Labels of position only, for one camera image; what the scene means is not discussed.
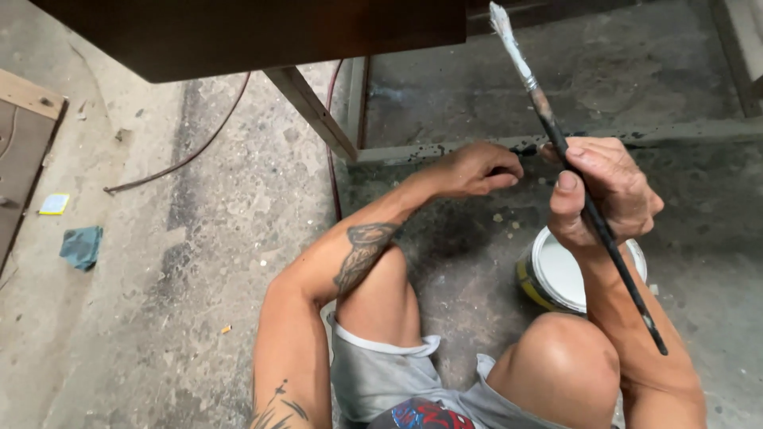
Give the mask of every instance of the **white paint on brush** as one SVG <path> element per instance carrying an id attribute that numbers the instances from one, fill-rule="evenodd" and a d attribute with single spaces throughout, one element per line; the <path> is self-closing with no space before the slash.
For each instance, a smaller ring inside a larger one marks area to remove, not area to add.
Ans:
<path id="1" fill-rule="evenodd" d="M 538 261 L 549 285 L 565 300 L 585 308 L 583 275 L 572 253 L 549 235 Z"/>
<path id="2" fill-rule="evenodd" d="M 506 51 L 511 56 L 511 60 L 514 62 L 514 67 L 522 78 L 522 83 L 525 85 L 527 91 L 531 91 L 538 86 L 538 82 L 533 76 L 533 72 L 530 71 L 530 67 L 525 62 L 520 52 L 519 44 L 514 39 L 514 34 L 511 31 L 511 23 L 509 22 L 509 14 L 506 13 L 506 9 L 502 6 L 496 5 L 495 2 L 490 2 L 490 24 L 501 36 L 501 40 L 504 42 Z"/>

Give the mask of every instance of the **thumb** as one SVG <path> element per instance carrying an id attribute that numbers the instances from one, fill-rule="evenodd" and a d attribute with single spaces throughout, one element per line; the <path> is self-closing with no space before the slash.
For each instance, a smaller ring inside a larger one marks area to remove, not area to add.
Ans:
<path id="1" fill-rule="evenodd" d="M 488 184 L 488 188 L 492 191 L 493 189 L 514 186 L 519 182 L 519 179 L 512 174 L 497 174 L 495 176 L 485 177 L 485 181 Z"/>
<path id="2" fill-rule="evenodd" d="M 585 206 L 585 185 L 583 180 L 571 171 L 563 171 L 554 185 L 551 195 L 551 219 L 561 230 L 568 230 L 581 223 L 580 213 Z"/>

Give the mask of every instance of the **person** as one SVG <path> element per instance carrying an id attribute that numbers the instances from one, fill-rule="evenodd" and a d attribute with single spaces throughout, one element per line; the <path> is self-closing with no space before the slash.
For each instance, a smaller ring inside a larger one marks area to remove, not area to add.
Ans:
<path id="1" fill-rule="evenodd" d="M 566 157 L 584 175 L 625 254 L 663 208 L 619 140 L 571 137 Z M 542 156 L 559 161 L 551 145 Z M 550 312 L 493 360 L 478 381 L 444 389 L 421 337 L 419 308 L 395 231 L 436 198 L 485 195 L 522 179 L 507 148 L 477 142 L 414 173 L 328 230 L 272 280 L 253 357 L 253 429 L 330 429 L 333 383 L 343 416 L 371 429 L 609 428 L 618 390 L 629 429 L 706 427 L 699 378 L 678 332 L 626 257 L 669 350 L 662 356 L 581 210 L 584 183 L 563 171 L 548 226 L 578 261 L 588 319 Z M 330 320 L 333 362 L 320 310 Z"/>

